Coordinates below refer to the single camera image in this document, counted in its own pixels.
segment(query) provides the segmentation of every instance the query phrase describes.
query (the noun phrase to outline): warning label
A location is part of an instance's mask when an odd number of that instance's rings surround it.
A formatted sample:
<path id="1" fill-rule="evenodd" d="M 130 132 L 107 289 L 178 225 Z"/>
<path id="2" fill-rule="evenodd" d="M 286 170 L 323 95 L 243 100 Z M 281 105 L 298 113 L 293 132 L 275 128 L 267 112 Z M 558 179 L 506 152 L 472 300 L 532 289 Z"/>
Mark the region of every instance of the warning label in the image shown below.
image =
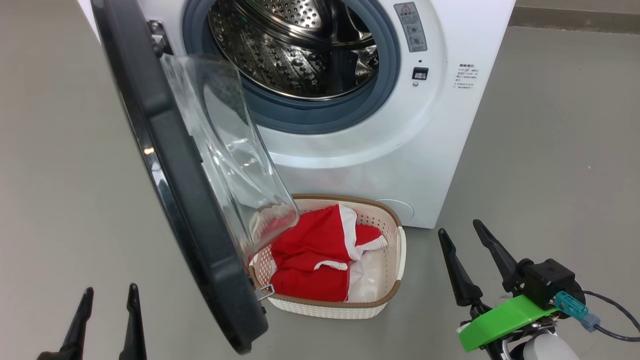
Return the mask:
<path id="1" fill-rule="evenodd" d="M 404 29 L 406 43 L 409 45 L 409 52 L 427 51 L 427 40 L 422 29 L 420 15 L 415 7 L 415 3 L 395 4 L 394 9 L 400 18 L 400 23 Z"/>
<path id="2" fill-rule="evenodd" d="M 480 75 L 480 70 L 475 64 L 460 64 L 453 80 L 453 88 L 473 90 L 476 87 L 476 81 Z"/>

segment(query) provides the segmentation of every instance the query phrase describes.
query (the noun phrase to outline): red cloth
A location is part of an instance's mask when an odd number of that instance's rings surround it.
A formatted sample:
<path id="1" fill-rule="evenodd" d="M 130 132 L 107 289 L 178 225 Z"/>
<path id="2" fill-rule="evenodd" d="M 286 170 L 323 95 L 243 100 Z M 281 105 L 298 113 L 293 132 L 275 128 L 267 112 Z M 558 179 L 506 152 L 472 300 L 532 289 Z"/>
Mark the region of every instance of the red cloth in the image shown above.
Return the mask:
<path id="1" fill-rule="evenodd" d="M 349 293 L 350 262 L 365 250 L 387 245 L 375 227 L 356 225 L 358 215 L 342 205 L 302 214 L 272 245 L 278 270 L 275 291 L 301 299 L 340 302 Z"/>

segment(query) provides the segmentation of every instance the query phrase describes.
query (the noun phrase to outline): cable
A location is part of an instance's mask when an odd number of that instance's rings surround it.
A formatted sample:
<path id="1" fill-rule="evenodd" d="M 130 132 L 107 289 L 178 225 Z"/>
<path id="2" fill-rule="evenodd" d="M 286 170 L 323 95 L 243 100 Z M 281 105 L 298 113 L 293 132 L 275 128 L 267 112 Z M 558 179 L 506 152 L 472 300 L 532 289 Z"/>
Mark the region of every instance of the cable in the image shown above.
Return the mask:
<path id="1" fill-rule="evenodd" d="M 638 338 L 630 338 L 628 336 L 622 336 L 622 335 L 618 335 L 615 332 L 611 332 L 607 329 L 604 329 L 602 326 L 600 325 L 594 325 L 593 326 L 594 329 L 596 329 L 597 331 L 600 331 L 601 333 L 610 336 L 614 339 L 618 339 L 618 340 L 622 340 L 622 341 L 629 341 L 629 342 L 633 342 L 633 343 L 638 343 L 640 342 L 640 337 Z"/>
<path id="2" fill-rule="evenodd" d="M 631 322 L 634 324 L 634 327 L 636 327 L 636 329 L 638 331 L 640 331 L 640 323 L 638 323 L 638 321 L 636 320 L 636 318 L 634 318 L 633 315 L 631 315 L 631 313 L 629 313 L 629 311 L 627 311 L 627 309 L 625 309 L 622 305 L 620 305 L 619 303 L 609 299 L 606 296 L 594 293 L 592 291 L 587 291 L 587 290 L 583 290 L 582 291 L 585 295 L 591 295 L 593 297 L 597 297 L 600 300 L 603 300 L 604 302 L 607 302 L 613 306 L 616 307 L 616 309 L 620 310 L 629 320 L 631 320 Z M 594 329 L 596 329 L 597 331 L 600 331 L 601 333 L 610 336 L 614 339 L 618 339 L 618 340 L 622 340 L 622 341 L 630 341 L 630 342 L 640 342 L 640 337 L 637 338 L 633 338 L 630 336 L 623 336 L 623 335 L 619 335 L 616 334 L 615 332 L 611 332 L 607 329 L 604 329 L 603 327 L 601 327 L 600 325 L 594 325 L 593 326 Z"/>

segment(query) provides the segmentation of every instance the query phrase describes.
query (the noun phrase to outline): teal connector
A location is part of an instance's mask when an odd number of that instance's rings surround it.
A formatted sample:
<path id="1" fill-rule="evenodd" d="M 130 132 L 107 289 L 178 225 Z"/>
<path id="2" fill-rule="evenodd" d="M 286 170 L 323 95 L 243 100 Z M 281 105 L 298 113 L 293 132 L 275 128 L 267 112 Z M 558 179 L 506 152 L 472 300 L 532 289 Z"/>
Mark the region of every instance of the teal connector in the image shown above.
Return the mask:
<path id="1" fill-rule="evenodd" d="M 570 317 L 578 319 L 578 321 L 581 321 L 589 313 L 589 308 L 586 305 L 564 291 L 556 294 L 554 306 Z"/>
<path id="2" fill-rule="evenodd" d="M 589 308 L 586 305 L 564 291 L 556 294 L 554 306 L 563 313 L 578 320 L 580 324 L 582 324 L 582 327 L 589 332 L 596 331 L 595 326 L 600 325 L 599 317 L 589 313 Z"/>

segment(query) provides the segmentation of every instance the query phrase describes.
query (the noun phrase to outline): brown basket rim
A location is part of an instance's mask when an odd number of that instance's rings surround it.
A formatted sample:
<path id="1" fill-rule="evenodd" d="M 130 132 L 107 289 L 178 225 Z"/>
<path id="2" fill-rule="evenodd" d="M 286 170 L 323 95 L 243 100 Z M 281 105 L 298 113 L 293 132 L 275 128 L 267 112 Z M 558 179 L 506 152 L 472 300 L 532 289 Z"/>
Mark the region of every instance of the brown basket rim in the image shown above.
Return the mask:
<path id="1" fill-rule="evenodd" d="M 375 200 L 363 199 L 363 198 L 352 197 L 352 196 L 343 196 L 343 195 L 324 195 L 324 194 L 318 194 L 318 193 L 299 193 L 299 194 L 293 194 L 292 197 L 294 200 L 307 200 L 307 199 L 308 200 L 334 200 L 334 201 L 355 202 L 363 205 L 375 206 L 377 208 L 384 210 L 389 215 L 391 215 L 391 217 L 394 219 L 394 222 L 396 223 L 396 226 L 398 227 L 402 226 L 402 223 L 400 222 L 400 218 L 398 217 L 395 211 L 393 211 L 387 205 L 384 205 L 383 203 Z M 255 275 L 255 267 L 253 265 L 249 266 L 249 273 L 251 274 L 251 277 L 255 284 L 259 285 L 259 287 L 263 287 L 265 285 L 258 280 L 258 277 Z M 344 308 L 344 309 L 367 309 L 371 307 L 378 307 L 389 302 L 389 300 L 391 300 L 391 298 L 396 295 L 398 289 L 400 288 L 400 282 L 401 282 L 400 280 L 396 280 L 391 290 L 384 297 L 382 297 L 379 300 L 371 301 L 371 302 L 328 302 L 328 301 L 318 301 L 318 300 L 307 300 L 307 299 L 301 299 L 298 297 L 291 297 L 291 296 L 280 295 L 280 294 L 273 294 L 270 297 L 273 299 L 278 299 L 278 300 L 283 300 L 283 301 L 288 301 L 288 302 L 293 302 L 293 303 L 303 304 L 303 305 L 311 305 L 311 306 L 337 307 L 337 308 Z"/>

